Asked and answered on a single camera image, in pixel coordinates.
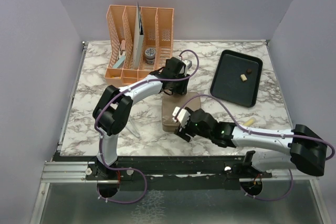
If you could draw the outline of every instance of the marble tabletop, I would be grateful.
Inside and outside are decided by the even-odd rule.
[[[253,127],[267,129],[290,128],[289,119],[282,99],[265,42],[191,42],[175,41],[173,57],[184,49],[191,49],[199,56],[199,70],[190,79],[188,91],[209,94],[211,82],[223,50],[230,49],[258,57],[263,61],[256,105],[246,108],[224,102],[239,123],[252,116],[257,119]],[[98,152],[98,132],[93,128],[92,111],[97,105],[107,84],[104,79],[111,56],[109,41],[93,41],[88,50],[73,101],[70,117],[61,149],[62,156],[94,156]],[[196,60],[192,54],[183,55],[192,60],[194,71]],[[220,148],[210,140],[195,137],[189,143],[164,132],[161,122],[162,95],[153,95],[132,107],[131,117],[141,134],[141,139],[127,129],[119,134],[118,155],[244,155],[254,148]],[[231,121],[222,107],[211,98],[201,98],[202,109],[217,120]]]

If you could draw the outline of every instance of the black tray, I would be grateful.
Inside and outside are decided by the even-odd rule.
[[[259,58],[224,50],[219,59],[210,93],[217,98],[234,102],[245,107],[256,104],[263,61]],[[247,78],[242,81],[240,75]]]

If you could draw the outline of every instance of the round container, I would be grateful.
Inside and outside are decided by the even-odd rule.
[[[145,57],[146,57],[146,63],[147,64],[154,64],[155,63],[155,55],[156,50],[154,47],[149,47],[145,50]]]

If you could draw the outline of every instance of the table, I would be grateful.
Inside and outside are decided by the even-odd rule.
[[[266,42],[210,42],[210,41],[175,41],[173,56],[177,57],[184,49],[195,51],[200,60],[199,70],[189,81],[188,91],[209,94],[211,82],[223,50],[242,52],[263,61],[260,85],[256,105],[246,108],[225,102],[239,123],[244,123],[254,116],[257,122],[253,127],[267,129],[290,128],[289,119],[276,79]],[[61,156],[94,156],[98,152],[98,133],[94,130],[92,112],[97,105],[107,84],[104,79],[106,67],[111,56],[109,41],[92,41],[79,78],[78,87],[72,104],[69,121],[61,148]],[[192,54],[183,55],[196,60]],[[141,134],[141,139],[133,136],[127,129],[119,134],[118,155],[244,155],[255,148],[220,148],[210,140],[195,137],[189,143],[174,135],[164,132],[161,123],[162,95],[153,95],[132,107],[131,117]],[[201,98],[202,109],[220,121],[231,121],[222,107],[210,98]]]

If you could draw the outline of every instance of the cable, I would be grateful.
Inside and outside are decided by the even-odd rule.
[[[253,199],[258,199],[258,200],[261,200],[261,201],[268,201],[268,202],[278,201],[278,200],[282,200],[282,199],[286,198],[290,194],[290,192],[293,190],[293,186],[294,186],[293,173],[292,173],[291,170],[288,170],[288,171],[289,171],[289,175],[290,175],[290,186],[288,188],[288,191],[284,195],[282,195],[278,198],[274,198],[274,199],[267,199],[267,198],[262,198],[262,197],[258,197],[258,196],[255,196],[255,195],[253,196],[253,195],[245,192],[245,196],[248,196],[248,197],[253,198]]]
[[[181,53],[180,53],[180,57],[182,57],[182,54],[183,53],[185,53],[185,52],[191,52],[191,53],[193,53],[194,54],[194,56],[196,57],[196,60],[197,60],[197,66],[196,66],[196,69],[195,69],[195,71],[191,74],[191,75],[189,75],[189,76],[187,76],[187,77],[184,77],[184,78],[181,78],[181,79],[151,79],[151,80],[148,80],[148,82],[152,82],[152,81],[184,81],[184,80],[187,80],[187,79],[189,79],[189,78],[191,78],[192,76],[194,76],[195,74],[196,74],[196,72],[197,72],[197,70],[199,69],[199,67],[200,67],[200,59],[198,58],[198,55],[194,52],[194,51],[192,51],[192,50],[189,50],[189,49],[186,49],[186,50],[183,50]],[[145,80],[145,81],[142,81],[142,82],[139,82],[139,83],[137,83],[137,84],[135,84],[134,86],[132,86],[132,87],[130,87],[130,89],[132,90],[132,89],[135,89],[135,88],[137,88],[137,87],[139,87],[139,86],[141,86],[141,85],[143,85],[143,84],[145,84],[145,83],[147,83],[147,80]],[[99,154],[100,154],[100,158],[101,158],[101,161],[102,161],[102,163],[103,163],[103,165],[107,168],[107,169],[109,169],[109,170],[114,170],[114,171],[121,171],[121,170],[133,170],[133,171],[135,171],[135,172],[138,172],[138,173],[140,173],[140,175],[143,177],[143,179],[144,179],[144,182],[145,182],[145,186],[144,186],[144,190],[143,190],[143,193],[140,195],[140,197],[139,198],[137,198],[137,199],[135,199],[135,200],[131,200],[131,201],[119,201],[119,200],[114,200],[114,199],[110,199],[110,198],[103,198],[100,194],[99,194],[99,190],[97,189],[97,192],[98,192],[98,194],[99,194],[99,197],[98,198],[103,198],[103,199],[105,199],[105,200],[108,200],[108,201],[110,201],[110,202],[114,202],[114,203],[120,203],[120,204],[132,204],[132,203],[135,203],[135,202],[138,202],[139,200],[141,200],[144,196],[145,196],[145,194],[146,194],[146,192],[147,192],[147,180],[146,180],[146,176],[144,175],[144,173],[142,172],[142,171],[140,171],[140,170],[138,170],[138,169],[135,169],[135,168],[112,168],[112,167],[110,167],[106,162],[105,162],[105,159],[104,159],[104,154],[103,154],[103,151],[102,151],[102,140],[103,140],[103,136],[104,136],[104,133],[98,128],[98,122],[99,122],[99,120],[101,119],[101,117],[102,117],[102,115],[103,115],[103,113],[106,111],[106,109],[118,98],[118,97],[120,97],[120,96],[122,96],[123,94],[125,94],[125,93],[127,93],[127,92],[129,92],[129,89],[126,89],[126,90],[124,90],[124,91],[122,91],[122,92],[120,92],[119,94],[117,94],[115,97],[113,97],[112,99],[111,99],[111,101],[109,101],[107,104],[106,104],[106,106],[101,110],[101,112],[99,113],[99,115],[97,116],[97,119],[96,119],[96,121],[95,121],[95,129],[96,129],[96,131],[98,131],[99,132],[99,134],[100,134],[100,138],[99,138]]]
[[[335,155],[335,148],[334,146],[332,146],[332,144],[322,140],[322,139],[319,139],[319,138],[315,138],[315,137],[310,137],[310,136],[301,136],[301,135],[289,135],[289,134],[274,134],[274,133],[264,133],[264,132],[257,132],[257,131],[251,131],[251,130],[247,130],[245,129],[244,127],[242,127],[238,122],[237,120],[234,118],[234,116],[231,114],[231,112],[229,111],[229,109],[217,98],[213,97],[212,95],[209,95],[209,94],[198,94],[198,95],[195,95],[194,97],[191,97],[188,101],[186,101],[181,107],[180,109],[178,110],[175,118],[178,116],[178,114],[180,113],[180,111],[193,99],[197,98],[197,97],[209,97],[209,98],[212,98],[214,99],[215,101],[217,101],[222,107],[223,109],[226,111],[226,113],[228,113],[228,115],[230,116],[230,118],[234,121],[234,123],[236,124],[236,126],[241,129],[242,131],[244,132],[248,132],[249,134],[255,134],[255,135],[259,135],[259,136],[272,136],[272,137],[290,137],[290,138],[302,138],[302,139],[306,139],[306,140],[311,140],[311,141],[315,141],[315,142],[319,142],[319,143],[323,143],[327,146],[329,146],[331,148],[331,154],[325,159],[325,160],[329,160],[331,158],[334,157]]]

